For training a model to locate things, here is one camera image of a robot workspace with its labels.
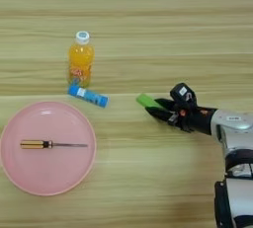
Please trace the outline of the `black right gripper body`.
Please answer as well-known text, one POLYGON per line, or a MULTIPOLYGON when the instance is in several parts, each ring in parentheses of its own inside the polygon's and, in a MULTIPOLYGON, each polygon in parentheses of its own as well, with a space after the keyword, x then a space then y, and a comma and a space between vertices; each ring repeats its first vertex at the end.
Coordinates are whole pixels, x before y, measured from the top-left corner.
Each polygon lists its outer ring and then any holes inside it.
POLYGON ((213 108, 195 107, 191 110, 180 108, 175 102, 169 104, 169 112, 174 113, 174 119, 169 119, 170 125, 176 126, 183 131, 211 135, 211 118, 216 112, 213 108))

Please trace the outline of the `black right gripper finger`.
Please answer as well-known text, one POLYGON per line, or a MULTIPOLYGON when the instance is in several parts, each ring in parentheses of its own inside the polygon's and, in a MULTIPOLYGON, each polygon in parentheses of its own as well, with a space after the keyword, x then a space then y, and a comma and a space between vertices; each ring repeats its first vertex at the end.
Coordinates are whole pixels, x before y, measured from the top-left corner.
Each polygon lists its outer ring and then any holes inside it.
POLYGON ((146 108, 146 110, 150 115, 152 115, 156 119, 165 121, 168 124, 174 123, 173 114, 170 112, 167 112, 167 111, 157 108, 157 107, 148 107, 148 108, 146 108))
POLYGON ((168 99, 156 99, 155 102, 158 104, 157 109, 160 111, 176 112, 178 105, 173 100, 168 99))

